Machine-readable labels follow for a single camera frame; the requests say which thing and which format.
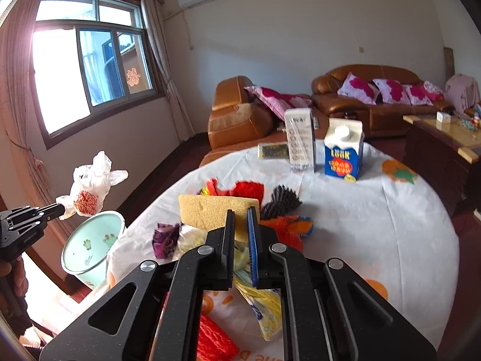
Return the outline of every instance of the small white box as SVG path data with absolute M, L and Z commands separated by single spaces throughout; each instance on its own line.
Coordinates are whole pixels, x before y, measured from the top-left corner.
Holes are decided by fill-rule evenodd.
M 286 110 L 287 145 L 290 171 L 314 172 L 316 168 L 316 140 L 309 108 Z
M 436 114 L 436 120 L 441 122 L 442 124 L 450 124 L 451 116 L 448 113 L 441 113 L 440 111 L 438 111 Z

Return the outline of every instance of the purple wrapper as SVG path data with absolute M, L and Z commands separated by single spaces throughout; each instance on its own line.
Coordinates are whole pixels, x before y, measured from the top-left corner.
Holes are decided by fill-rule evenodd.
M 157 259 L 167 259 L 177 246 L 180 224 L 157 224 L 152 238 L 153 253 Z

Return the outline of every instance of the screw head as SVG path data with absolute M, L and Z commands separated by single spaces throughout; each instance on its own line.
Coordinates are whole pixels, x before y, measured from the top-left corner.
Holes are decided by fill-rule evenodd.
M 271 250 L 277 252 L 278 254 L 282 254 L 283 252 L 287 251 L 287 246 L 283 245 L 282 243 L 275 243 L 272 245 Z
M 340 259 L 334 258 L 329 261 L 329 267 L 331 269 L 339 270 L 342 269 L 343 266 L 344 263 Z
M 197 249 L 200 255 L 209 255 L 213 252 L 213 248 L 209 245 L 202 245 Z
M 152 260 L 146 260 L 140 264 L 140 270 L 142 271 L 152 271 L 155 269 L 156 263 Z

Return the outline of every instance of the pink floral cushion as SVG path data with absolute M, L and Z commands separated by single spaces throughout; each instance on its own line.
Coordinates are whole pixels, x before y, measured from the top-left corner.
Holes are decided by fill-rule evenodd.
M 431 101 L 444 100 L 444 92 L 437 85 L 429 81 L 425 81 L 424 89 L 426 90 L 426 94 L 427 94 L 427 97 L 429 97 L 429 100 Z
M 367 81 L 349 73 L 344 84 L 342 84 L 342 87 L 337 91 L 337 94 L 354 97 L 364 104 L 375 106 L 379 90 Z
M 397 80 L 374 79 L 381 91 L 382 101 L 388 104 L 411 104 L 403 86 Z
M 258 85 L 246 86 L 244 89 L 268 106 L 282 121 L 284 121 L 285 110 L 312 106 L 312 99 L 307 96 L 280 94 L 273 89 Z
M 432 106 L 423 85 L 403 85 L 413 106 Z

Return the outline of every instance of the white bottle cap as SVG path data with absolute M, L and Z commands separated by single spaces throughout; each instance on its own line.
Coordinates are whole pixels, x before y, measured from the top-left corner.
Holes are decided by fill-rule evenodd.
M 351 131 L 348 126 L 341 125 L 334 129 L 334 135 L 340 141 L 347 141 L 351 137 Z

